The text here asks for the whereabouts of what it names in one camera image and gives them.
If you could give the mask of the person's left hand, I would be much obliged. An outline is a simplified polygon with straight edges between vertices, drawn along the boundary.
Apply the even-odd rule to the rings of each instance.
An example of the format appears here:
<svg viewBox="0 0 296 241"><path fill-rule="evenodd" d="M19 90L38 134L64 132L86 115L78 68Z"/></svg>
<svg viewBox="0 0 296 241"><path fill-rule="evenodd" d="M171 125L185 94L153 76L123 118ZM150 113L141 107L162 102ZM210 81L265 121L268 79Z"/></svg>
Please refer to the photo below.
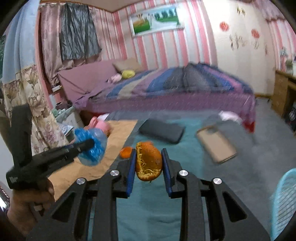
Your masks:
<svg viewBox="0 0 296 241"><path fill-rule="evenodd" d="M13 190L7 218L10 223L23 235L27 236L32 230L37 220L31 211L32 203L41 204L41 208L49 209L55 202L54 187L52 182L46 180L46 188L40 190Z"/></svg>

